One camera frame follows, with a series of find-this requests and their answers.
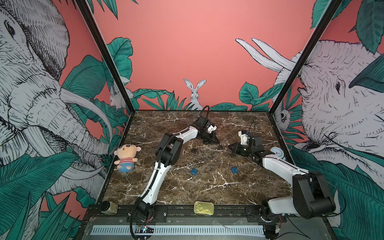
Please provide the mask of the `blue padlock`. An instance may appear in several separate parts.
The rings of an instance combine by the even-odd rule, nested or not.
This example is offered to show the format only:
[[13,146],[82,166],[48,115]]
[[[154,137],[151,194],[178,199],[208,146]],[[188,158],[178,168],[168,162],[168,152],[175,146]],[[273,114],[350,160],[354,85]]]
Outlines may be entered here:
[[198,174],[198,170],[196,168],[192,168],[190,173],[193,175],[193,176],[196,176]]
[[236,167],[236,166],[232,166],[232,167],[231,167],[231,172],[232,172],[234,175],[238,174],[238,173],[239,173],[239,169],[238,169],[238,167]]

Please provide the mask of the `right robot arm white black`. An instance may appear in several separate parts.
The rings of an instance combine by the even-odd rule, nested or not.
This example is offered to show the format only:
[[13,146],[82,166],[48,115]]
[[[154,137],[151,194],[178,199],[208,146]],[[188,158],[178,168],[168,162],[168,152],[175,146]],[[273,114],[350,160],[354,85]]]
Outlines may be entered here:
[[260,134],[239,131],[240,141],[229,145],[231,156],[250,157],[258,166],[269,170],[292,186],[292,196],[263,201],[259,215],[270,223],[281,215],[311,219],[336,210],[334,197],[322,173],[299,168],[263,146]]

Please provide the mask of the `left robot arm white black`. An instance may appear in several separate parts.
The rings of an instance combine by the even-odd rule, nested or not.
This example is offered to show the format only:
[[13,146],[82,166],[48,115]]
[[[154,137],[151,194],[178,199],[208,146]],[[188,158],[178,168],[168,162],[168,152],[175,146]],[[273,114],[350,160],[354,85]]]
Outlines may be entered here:
[[178,161],[183,144],[199,139],[203,144],[215,144],[221,150],[222,145],[216,136],[217,126],[204,117],[188,125],[185,129],[170,134],[165,133],[156,150],[155,167],[144,192],[137,198],[133,213],[144,222],[150,221],[155,214],[155,204],[168,171]]

